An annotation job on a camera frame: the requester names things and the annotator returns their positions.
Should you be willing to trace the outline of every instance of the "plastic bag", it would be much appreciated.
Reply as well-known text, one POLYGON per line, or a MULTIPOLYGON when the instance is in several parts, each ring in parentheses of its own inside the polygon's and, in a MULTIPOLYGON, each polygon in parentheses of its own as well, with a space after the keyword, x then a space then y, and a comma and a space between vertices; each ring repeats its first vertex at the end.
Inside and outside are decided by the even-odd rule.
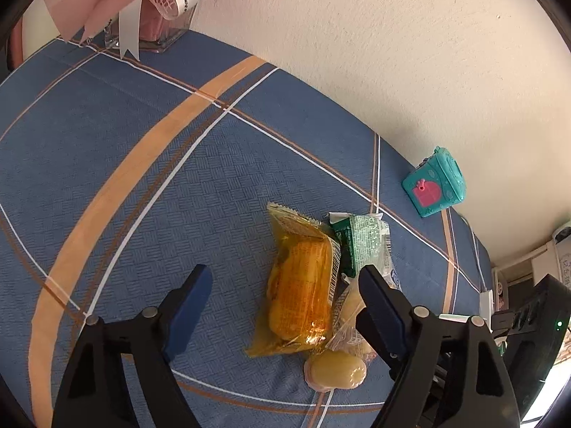
POLYGON ((340 247, 316 220, 268 204, 278 255, 258 313, 250 357, 312 349, 331 336, 340 247))
POLYGON ((367 364, 377 353, 357 331, 356 319, 365 303, 359 293, 359 271, 365 265, 375 265, 391 288, 400 290, 400 283, 390 258, 390 231, 382 214, 349 215, 334 213, 333 228, 343 230, 342 252, 350 252, 345 273, 356 269, 353 279, 347 275, 349 286, 333 308, 333 337, 322 350, 305 362, 305 381, 312 389, 326 392, 335 388, 353 389, 367 375, 367 364))

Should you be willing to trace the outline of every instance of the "teal toy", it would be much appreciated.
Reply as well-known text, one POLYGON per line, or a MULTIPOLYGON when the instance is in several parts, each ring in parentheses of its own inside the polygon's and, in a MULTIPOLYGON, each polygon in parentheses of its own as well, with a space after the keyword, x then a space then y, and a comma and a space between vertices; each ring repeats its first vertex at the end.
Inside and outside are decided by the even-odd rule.
POLYGON ((446 148, 436 147, 431 157, 403 180, 403 188, 420 217, 428 217, 466 196, 466 182, 456 161, 446 148))

